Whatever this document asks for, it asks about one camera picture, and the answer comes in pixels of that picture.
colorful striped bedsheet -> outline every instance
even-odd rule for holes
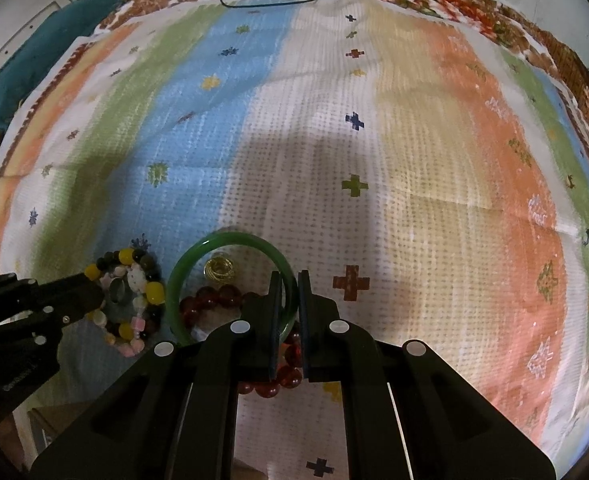
[[[375,338],[425,340],[559,477],[589,444],[589,127],[477,31],[378,0],[188,2],[77,40],[1,147],[0,272],[46,282],[145,237],[167,276],[217,229],[272,242]],[[266,290],[270,264],[230,253]],[[64,332],[38,402],[132,363],[87,320]],[[236,457],[346,478],[337,385],[242,397]]]

white bead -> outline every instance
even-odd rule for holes
[[[106,317],[106,314],[104,314],[102,310],[95,310],[92,313],[92,321],[94,321],[95,325],[105,326],[106,323],[108,323],[108,318]]]
[[[145,299],[145,296],[137,296],[132,300],[132,306],[134,307],[137,316],[139,316],[147,308],[148,300]]]
[[[112,280],[114,280],[114,278],[108,272],[98,279],[99,283],[101,284],[101,288],[104,291],[110,290],[110,283],[112,283]]]
[[[145,272],[141,266],[137,263],[133,263],[128,270],[128,285],[130,288],[139,293],[145,294],[145,286],[148,284],[148,280],[145,278]]]

teal cushion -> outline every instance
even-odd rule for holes
[[[77,0],[57,10],[0,69],[0,130],[79,36],[90,36],[119,0]]]

bedsheet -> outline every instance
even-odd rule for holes
[[[79,38],[15,116],[0,272],[46,282],[136,242],[167,276],[208,232],[251,232],[344,319],[425,340],[562,476],[589,444],[589,115],[549,50],[396,1],[168,1]],[[230,253],[265,291],[270,264]],[[86,320],[60,361],[39,402],[132,363]],[[236,457],[347,477],[338,384],[241,397]]]

orange stripe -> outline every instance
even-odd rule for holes
[[[137,27],[137,23],[124,25],[104,40],[98,41],[62,78],[34,112],[30,124],[20,136],[15,149],[9,153],[10,158],[5,164],[5,170],[0,172],[0,250],[17,186],[23,176],[33,171],[53,126],[79,95],[97,65],[105,60]]]
[[[493,208],[502,212],[500,235],[508,266],[505,276],[497,276],[497,280],[504,281],[498,289],[502,294],[495,301],[504,315],[500,332],[503,359],[487,371],[490,380],[482,393],[521,427],[536,409],[539,416],[531,422],[534,425],[530,438],[538,442],[559,364],[565,319],[565,266],[561,240],[554,231],[555,206],[541,170],[529,153],[523,127],[504,101],[497,79],[484,69],[458,30],[426,20],[421,20],[421,27],[444,81],[471,115],[486,161],[487,178],[494,189]],[[457,49],[456,43],[467,50]],[[536,196],[540,201],[538,209],[546,215],[543,226],[529,219],[529,201]],[[546,301],[537,285],[548,262],[552,262],[558,279],[551,302]],[[546,362],[545,377],[536,378],[527,365],[548,337],[551,360]]]

